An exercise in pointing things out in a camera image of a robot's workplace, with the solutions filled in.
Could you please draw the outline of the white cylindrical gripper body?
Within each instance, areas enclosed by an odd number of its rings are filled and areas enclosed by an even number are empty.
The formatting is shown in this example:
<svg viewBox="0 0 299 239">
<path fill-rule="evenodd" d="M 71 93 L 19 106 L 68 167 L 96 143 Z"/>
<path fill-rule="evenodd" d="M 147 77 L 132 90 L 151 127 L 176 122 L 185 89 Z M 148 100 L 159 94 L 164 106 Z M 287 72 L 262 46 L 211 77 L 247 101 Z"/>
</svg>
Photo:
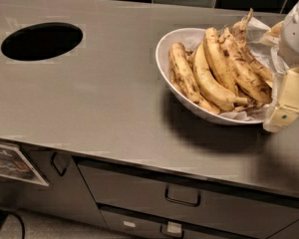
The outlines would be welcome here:
<svg viewBox="0 0 299 239">
<path fill-rule="evenodd" d="M 279 54 L 288 66 L 299 65 L 299 1 L 283 21 Z"/>
</svg>

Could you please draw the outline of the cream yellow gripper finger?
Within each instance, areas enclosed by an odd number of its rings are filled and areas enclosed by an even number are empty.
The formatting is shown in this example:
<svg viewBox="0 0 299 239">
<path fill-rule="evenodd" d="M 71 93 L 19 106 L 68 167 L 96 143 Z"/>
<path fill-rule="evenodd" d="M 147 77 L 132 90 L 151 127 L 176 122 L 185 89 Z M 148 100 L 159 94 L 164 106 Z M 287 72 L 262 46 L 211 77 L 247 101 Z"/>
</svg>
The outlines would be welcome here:
<svg viewBox="0 0 299 239">
<path fill-rule="evenodd" d="M 299 118 L 299 66 L 289 69 L 275 82 L 273 94 L 263 128 L 278 132 Z"/>
</svg>

